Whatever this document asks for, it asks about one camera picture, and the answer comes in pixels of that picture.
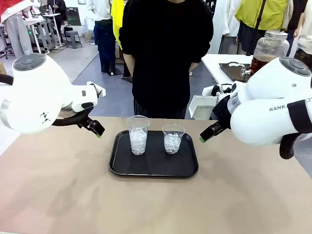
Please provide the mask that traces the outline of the dark flat tray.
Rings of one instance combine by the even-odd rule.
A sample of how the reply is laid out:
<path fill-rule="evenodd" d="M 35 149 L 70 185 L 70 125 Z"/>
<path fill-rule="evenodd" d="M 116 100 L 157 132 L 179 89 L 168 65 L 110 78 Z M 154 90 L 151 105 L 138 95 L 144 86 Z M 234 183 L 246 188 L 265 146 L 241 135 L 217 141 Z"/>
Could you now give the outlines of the dark flat tray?
<path fill-rule="evenodd" d="M 220 63 L 219 67 L 231 81 L 246 83 L 250 78 L 250 64 L 229 62 Z"/>

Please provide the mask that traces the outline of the person in black sweater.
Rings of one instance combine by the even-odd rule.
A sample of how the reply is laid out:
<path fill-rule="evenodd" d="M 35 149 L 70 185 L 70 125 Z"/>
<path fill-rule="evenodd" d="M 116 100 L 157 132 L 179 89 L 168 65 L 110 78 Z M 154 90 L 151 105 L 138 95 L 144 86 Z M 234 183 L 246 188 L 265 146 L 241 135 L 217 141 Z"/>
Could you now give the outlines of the person in black sweater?
<path fill-rule="evenodd" d="M 183 119 L 191 63 L 200 63 L 214 34 L 204 0 L 128 0 L 119 40 L 132 75 L 134 113 Z"/>

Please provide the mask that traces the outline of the tall clear ice cup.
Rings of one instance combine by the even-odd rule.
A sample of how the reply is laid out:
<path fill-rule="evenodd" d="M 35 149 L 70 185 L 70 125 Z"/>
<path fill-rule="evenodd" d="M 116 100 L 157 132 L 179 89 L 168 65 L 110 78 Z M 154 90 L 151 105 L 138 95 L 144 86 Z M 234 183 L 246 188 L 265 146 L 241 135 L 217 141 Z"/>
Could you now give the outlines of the tall clear ice cup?
<path fill-rule="evenodd" d="M 129 128 L 129 137 L 131 144 L 131 151 L 134 155 L 140 156 L 145 153 L 148 127 L 150 121 L 147 117 L 142 115 L 135 115 L 126 120 Z"/>

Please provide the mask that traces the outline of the grey metal stool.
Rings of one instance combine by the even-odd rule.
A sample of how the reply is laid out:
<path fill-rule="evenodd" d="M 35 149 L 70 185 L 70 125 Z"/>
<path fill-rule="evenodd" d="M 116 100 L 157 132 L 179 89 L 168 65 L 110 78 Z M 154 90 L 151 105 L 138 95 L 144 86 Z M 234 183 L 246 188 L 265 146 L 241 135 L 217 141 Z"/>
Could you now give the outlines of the grey metal stool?
<path fill-rule="evenodd" d="M 66 47 L 71 46 L 73 49 L 76 49 L 77 46 L 82 46 L 80 37 L 78 35 L 77 31 L 66 31 L 64 33 L 65 37 L 66 37 Z"/>

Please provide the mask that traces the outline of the background person in black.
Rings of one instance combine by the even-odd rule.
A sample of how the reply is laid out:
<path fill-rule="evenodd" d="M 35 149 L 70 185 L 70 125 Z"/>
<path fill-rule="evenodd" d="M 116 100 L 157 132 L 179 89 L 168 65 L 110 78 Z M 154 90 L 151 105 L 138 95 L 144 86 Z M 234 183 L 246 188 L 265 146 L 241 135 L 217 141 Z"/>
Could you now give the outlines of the background person in black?
<path fill-rule="evenodd" d="M 64 20 L 67 20 L 66 16 L 66 4 L 64 0 L 47 0 L 48 5 L 54 10 L 56 19 L 57 30 L 60 36 L 60 42 L 63 43 L 62 33 L 61 33 L 61 24 Z"/>

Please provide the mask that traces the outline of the mannequin white shirt navy trousers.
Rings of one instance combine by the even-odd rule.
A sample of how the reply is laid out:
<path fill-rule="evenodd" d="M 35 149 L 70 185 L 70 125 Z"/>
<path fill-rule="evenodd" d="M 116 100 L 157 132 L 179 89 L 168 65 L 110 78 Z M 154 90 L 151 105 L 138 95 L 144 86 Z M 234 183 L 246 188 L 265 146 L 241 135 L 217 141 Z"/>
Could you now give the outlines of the mannequin white shirt navy trousers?
<path fill-rule="evenodd" d="M 86 0 L 86 7 L 95 14 L 94 35 L 101 71 L 110 76 L 115 75 L 116 39 L 111 15 L 112 0 Z"/>

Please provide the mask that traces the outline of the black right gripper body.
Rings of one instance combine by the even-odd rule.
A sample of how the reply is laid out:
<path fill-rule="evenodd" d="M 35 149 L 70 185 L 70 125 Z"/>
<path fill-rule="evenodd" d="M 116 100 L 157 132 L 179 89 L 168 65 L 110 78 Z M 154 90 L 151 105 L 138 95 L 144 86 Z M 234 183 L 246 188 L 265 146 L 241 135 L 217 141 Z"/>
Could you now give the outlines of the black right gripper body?
<path fill-rule="evenodd" d="M 229 99 L 230 96 L 224 97 L 212 110 L 213 114 L 217 118 L 219 125 L 227 129 L 231 128 L 230 121 L 232 116 L 227 106 Z"/>

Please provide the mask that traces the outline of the short clear ice cup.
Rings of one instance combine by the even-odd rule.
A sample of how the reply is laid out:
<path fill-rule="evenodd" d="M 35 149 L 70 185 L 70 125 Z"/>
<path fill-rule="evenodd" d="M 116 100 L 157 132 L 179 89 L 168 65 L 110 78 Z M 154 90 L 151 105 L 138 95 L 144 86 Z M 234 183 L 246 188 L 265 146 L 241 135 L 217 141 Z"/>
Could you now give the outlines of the short clear ice cup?
<path fill-rule="evenodd" d="M 177 123 L 167 123 L 162 127 L 164 134 L 164 149 L 168 154 L 176 154 L 180 148 L 185 128 Z"/>

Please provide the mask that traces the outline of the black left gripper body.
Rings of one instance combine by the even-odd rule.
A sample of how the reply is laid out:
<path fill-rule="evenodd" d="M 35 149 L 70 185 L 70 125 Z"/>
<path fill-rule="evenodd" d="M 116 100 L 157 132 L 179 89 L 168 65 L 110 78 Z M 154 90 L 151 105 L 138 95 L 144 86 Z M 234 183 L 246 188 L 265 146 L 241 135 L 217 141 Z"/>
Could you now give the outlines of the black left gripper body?
<path fill-rule="evenodd" d="M 85 129 L 90 129 L 90 118 L 85 117 L 81 121 L 78 122 L 77 126 L 81 129 L 82 127 Z"/>

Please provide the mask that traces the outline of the white garment mannequin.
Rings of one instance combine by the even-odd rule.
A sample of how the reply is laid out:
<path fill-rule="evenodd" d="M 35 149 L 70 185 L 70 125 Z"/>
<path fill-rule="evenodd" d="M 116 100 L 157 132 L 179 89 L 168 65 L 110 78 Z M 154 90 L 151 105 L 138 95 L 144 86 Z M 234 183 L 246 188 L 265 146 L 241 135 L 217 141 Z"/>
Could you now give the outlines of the white garment mannequin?
<path fill-rule="evenodd" d="M 239 21 L 235 14 L 242 0 L 217 0 L 213 16 L 214 37 L 220 38 L 228 34 L 236 37 L 239 30 Z"/>

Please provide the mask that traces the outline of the white standing desk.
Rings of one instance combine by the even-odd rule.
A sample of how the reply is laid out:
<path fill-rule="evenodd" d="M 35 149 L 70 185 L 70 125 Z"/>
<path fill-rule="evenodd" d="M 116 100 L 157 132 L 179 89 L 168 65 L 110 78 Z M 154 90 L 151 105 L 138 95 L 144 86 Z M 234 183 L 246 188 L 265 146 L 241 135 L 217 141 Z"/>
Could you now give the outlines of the white standing desk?
<path fill-rule="evenodd" d="M 62 46 L 59 33 L 53 27 L 55 16 L 56 14 L 39 15 L 24 19 L 34 52 L 49 54 L 51 50 Z"/>

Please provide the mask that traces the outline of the neon yellow garment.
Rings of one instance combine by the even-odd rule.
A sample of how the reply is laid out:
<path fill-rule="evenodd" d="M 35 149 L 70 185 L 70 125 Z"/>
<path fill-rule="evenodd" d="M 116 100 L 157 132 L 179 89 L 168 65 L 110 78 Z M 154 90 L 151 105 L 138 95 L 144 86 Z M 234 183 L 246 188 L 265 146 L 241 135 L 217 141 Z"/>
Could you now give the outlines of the neon yellow garment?
<path fill-rule="evenodd" d="M 122 47 L 119 40 L 119 30 L 122 27 L 123 11 L 124 0 L 112 0 L 111 16 L 113 20 L 113 33 L 120 49 Z"/>

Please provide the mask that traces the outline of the white plastic bin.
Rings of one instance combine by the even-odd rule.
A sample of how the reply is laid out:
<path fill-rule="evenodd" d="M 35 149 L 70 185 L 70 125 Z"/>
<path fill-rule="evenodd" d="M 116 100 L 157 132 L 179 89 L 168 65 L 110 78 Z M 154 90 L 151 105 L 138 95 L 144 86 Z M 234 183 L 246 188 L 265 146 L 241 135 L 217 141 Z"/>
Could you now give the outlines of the white plastic bin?
<path fill-rule="evenodd" d="M 190 117 L 196 120 L 209 120 L 217 103 L 217 97 L 194 95 L 189 105 Z"/>

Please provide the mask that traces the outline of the black serving tray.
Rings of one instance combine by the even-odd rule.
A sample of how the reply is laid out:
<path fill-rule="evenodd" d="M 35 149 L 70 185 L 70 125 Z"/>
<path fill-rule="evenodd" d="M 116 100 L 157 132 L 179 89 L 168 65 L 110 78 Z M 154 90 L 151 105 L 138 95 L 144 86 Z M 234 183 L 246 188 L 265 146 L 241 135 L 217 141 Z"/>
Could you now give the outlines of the black serving tray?
<path fill-rule="evenodd" d="M 119 132 L 113 143 L 109 169 L 118 176 L 189 178 L 199 169 L 191 136 L 184 134 L 176 154 L 164 149 L 161 131 L 149 131 L 145 153 L 136 156 L 131 151 L 129 131 Z"/>

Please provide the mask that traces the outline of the glass drink dispenser jar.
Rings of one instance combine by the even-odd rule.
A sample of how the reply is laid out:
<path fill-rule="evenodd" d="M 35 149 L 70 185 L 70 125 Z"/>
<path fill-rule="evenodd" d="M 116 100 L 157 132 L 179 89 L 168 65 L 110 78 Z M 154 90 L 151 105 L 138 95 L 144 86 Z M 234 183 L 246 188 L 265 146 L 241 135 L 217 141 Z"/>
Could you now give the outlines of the glass drink dispenser jar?
<path fill-rule="evenodd" d="M 241 76 L 244 81 L 247 81 L 249 77 L 273 59 L 287 55 L 290 46 L 287 36 L 288 34 L 285 32 L 270 30 L 266 31 L 258 41 L 255 41 L 255 33 L 242 39 L 242 50 L 246 55 L 252 56 L 250 65 L 244 65 L 241 68 Z"/>

